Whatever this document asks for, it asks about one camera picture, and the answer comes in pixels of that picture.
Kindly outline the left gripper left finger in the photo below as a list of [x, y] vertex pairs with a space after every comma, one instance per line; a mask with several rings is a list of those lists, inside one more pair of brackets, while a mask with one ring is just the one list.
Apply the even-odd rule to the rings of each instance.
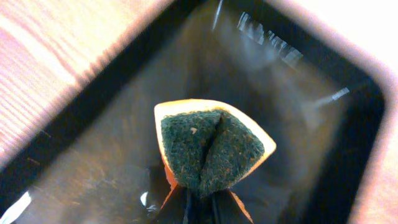
[[187, 216], [187, 204], [190, 192], [186, 187], [176, 185], [169, 193], [158, 215], [155, 224], [184, 224]]

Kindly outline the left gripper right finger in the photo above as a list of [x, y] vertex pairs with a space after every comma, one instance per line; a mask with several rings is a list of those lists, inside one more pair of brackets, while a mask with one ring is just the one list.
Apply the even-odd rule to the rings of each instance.
[[212, 215], [216, 224], [250, 224], [233, 193], [217, 191], [211, 195]]

